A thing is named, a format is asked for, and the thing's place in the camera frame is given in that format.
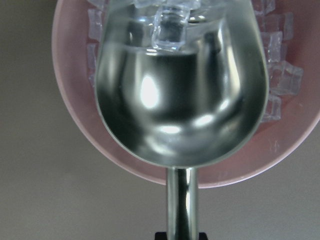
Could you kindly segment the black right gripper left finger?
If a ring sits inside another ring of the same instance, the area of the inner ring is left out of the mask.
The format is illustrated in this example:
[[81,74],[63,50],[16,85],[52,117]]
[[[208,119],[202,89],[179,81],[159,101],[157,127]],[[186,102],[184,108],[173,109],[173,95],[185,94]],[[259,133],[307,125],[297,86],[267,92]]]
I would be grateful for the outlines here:
[[167,240],[167,230],[159,230],[154,233],[154,240]]

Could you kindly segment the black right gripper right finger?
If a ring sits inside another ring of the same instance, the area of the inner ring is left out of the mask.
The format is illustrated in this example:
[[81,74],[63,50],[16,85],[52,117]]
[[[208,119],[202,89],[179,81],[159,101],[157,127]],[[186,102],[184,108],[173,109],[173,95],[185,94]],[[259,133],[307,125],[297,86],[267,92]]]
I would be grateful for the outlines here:
[[207,234],[202,231],[201,229],[199,230],[199,233],[198,233],[198,239],[199,240],[208,240],[208,236]]

